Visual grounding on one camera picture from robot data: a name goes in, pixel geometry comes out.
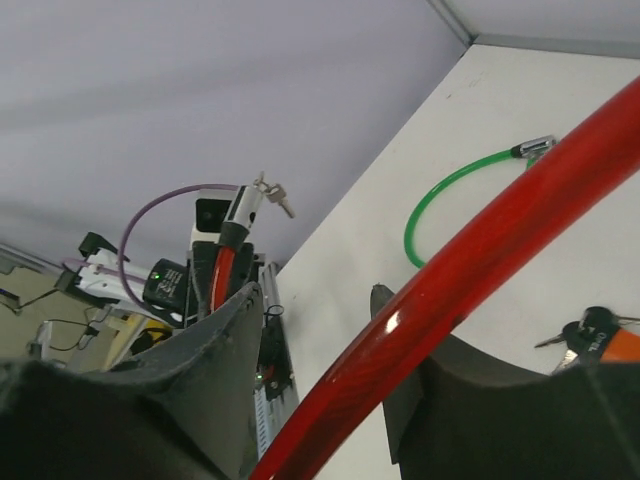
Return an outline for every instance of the red cable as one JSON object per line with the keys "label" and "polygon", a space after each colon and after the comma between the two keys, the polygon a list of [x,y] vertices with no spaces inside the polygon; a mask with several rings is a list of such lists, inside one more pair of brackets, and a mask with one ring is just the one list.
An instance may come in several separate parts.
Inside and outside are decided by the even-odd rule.
{"label": "red cable", "polygon": [[213,279],[211,281],[211,311],[217,310],[227,299],[229,291],[229,281],[231,279],[231,269],[236,252],[229,247],[220,247],[216,265],[213,268]]}
{"label": "red cable", "polygon": [[639,168],[640,78],[521,175],[418,272],[313,387],[251,480],[313,478],[455,326]]}

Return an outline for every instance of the key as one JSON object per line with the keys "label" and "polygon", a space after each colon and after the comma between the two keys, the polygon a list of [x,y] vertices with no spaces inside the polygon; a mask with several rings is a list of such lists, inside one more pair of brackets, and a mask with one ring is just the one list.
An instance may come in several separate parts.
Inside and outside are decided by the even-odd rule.
{"label": "key", "polygon": [[278,205],[280,205],[280,207],[282,207],[289,218],[295,218],[296,214],[287,200],[287,192],[284,188],[282,188],[282,185],[280,185],[279,183],[272,185],[265,192],[265,195],[271,203],[277,203]]}
{"label": "key", "polygon": [[623,317],[621,315],[616,315],[616,320],[619,325],[629,325],[630,323],[638,323],[640,322],[640,318],[636,317]]}
{"label": "key", "polygon": [[551,372],[551,375],[555,375],[562,370],[565,370],[572,366],[574,363],[578,362],[578,354],[573,350],[567,350],[567,353],[564,354],[564,358],[558,364],[558,366]]}
{"label": "key", "polygon": [[560,333],[558,335],[556,335],[555,337],[551,337],[547,340],[544,340],[540,343],[536,343],[533,348],[542,348],[542,347],[546,347],[548,345],[554,345],[556,343],[562,343],[564,342],[564,336]]}
{"label": "key", "polygon": [[562,342],[567,342],[569,344],[569,347],[571,347],[577,341],[577,335],[579,334],[581,329],[582,326],[580,325],[580,322],[570,322],[564,326],[564,328],[562,329],[562,333],[536,344],[533,348],[542,348],[546,347],[547,345],[553,345]]}

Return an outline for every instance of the gray surface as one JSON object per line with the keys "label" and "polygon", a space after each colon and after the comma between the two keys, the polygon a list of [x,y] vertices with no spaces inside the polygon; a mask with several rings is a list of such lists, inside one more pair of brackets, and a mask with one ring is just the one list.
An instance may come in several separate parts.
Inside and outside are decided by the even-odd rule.
{"label": "gray surface", "polygon": [[479,34],[640,42],[638,0],[442,0]]}
{"label": "gray surface", "polygon": [[478,35],[475,43],[495,47],[526,48],[528,50],[545,50],[548,52],[581,53],[605,57],[640,59],[640,43],[591,42],[495,34]]}
{"label": "gray surface", "polygon": [[428,0],[476,44],[640,58],[637,0]]}
{"label": "gray surface", "polygon": [[[281,182],[255,242],[285,261],[464,52],[424,0],[7,2],[0,241],[50,260],[176,187]],[[182,261],[193,198],[134,232]]]}

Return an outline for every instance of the white surface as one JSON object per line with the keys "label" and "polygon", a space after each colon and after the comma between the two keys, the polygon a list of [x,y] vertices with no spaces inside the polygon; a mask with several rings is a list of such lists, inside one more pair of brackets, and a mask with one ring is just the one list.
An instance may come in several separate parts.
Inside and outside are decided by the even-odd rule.
{"label": "white surface", "polygon": [[[301,396],[369,321],[377,282],[399,289],[415,273],[402,246],[420,198],[455,169],[546,134],[564,136],[640,74],[640,61],[475,46],[420,107],[278,276]],[[513,160],[443,193],[417,232],[435,253],[524,170]],[[456,330],[516,365],[550,372],[562,346],[534,350],[600,304],[640,313],[640,176],[598,204]],[[381,410],[319,478],[395,479]]]}
{"label": "white surface", "polygon": [[[193,183],[281,182],[254,240],[297,250],[464,51],[424,0],[0,2],[0,241],[51,260],[112,243]],[[132,237],[184,261],[195,196]]]}
{"label": "white surface", "polygon": [[638,0],[446,0],[476,33],[640,42]]}
{"label": "white surface", "polygon": [[[77,270],[77,274],[80,277],[80,282],[77,284],[77,287],[80,290],[97,298],[117,300],[117,303],[114,302],[112,306],[125,312],[137,312],[142,315],[150,315],[149,312],[138,307],[131,301],[124,291],[122,282],[120,282],[120,278],[117,275],[99,271],[99,266],[103,266],[114,272],[117,271],[118,258],[116,254],[108,250],[100,249],[98,253],[90,255],[86,259],[86,262],[89,266],[81,266],[80,269],[78,269],[78,265],[68,264],[69,268]],[[144,281],[146,281],[151,273],[149,269],[138,267],[131,262],[125,262],[125,272],[127,275],[144,279]],[[144,283],[130,280],[129,286],[138,298],[142,298]]]}

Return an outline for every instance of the black device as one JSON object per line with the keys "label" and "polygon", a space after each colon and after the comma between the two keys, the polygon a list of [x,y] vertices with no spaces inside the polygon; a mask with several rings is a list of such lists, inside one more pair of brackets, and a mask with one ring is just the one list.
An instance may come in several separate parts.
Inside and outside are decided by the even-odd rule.
{"label": "black device", "polygon": [[[118,253],[118,249],[114,245],[109,243],[102,235],[98,235],[95,232],[87,233],[78,246],[80,255],[85,259],[91,255],[95,255],[100,249],[105,249],[111,253]],[[75,300],[96,308],[104,308],[106,305],[118,301],[117,299],[94,297],[79,289],[77,287],[78,282],[79,279],[76,272],[64,269],[58,277],[54,288]]]}
{"label": "black device", "polygon": [[[391,297],[374,287],[372,316]],[[391,460],[402,480],[640,478],[639,374],[598,364],[548,377],[449,335],[383,403]]]}
{"label": "black device", "polygon": [[203,233],[220,233],[231,200],[199,198],[196,200],[196,229]]}
{"label": "black device", "polygon": [[[183,316],[187,325],[202,318],[209,310],[213,269],[218,257],[219,246],[214,242],[197,241],[191,245],[192,258],[187,268],[186,293],[184,295]],[[258,281],[258,262],[252,243],[245,243],[233,260],[227,298],[240,290],[247,282]]]}
{"label": "black device", "polygon": [[265,312],[265,324],[258,355],[258,379],[271,401],[293,384],[291,361],[287,349],[281,313]]}
{"label": "black device", "polygon": [[166,258],[151,269],[142,299],[151,305],[182,315],[187,295],[187,267]]}

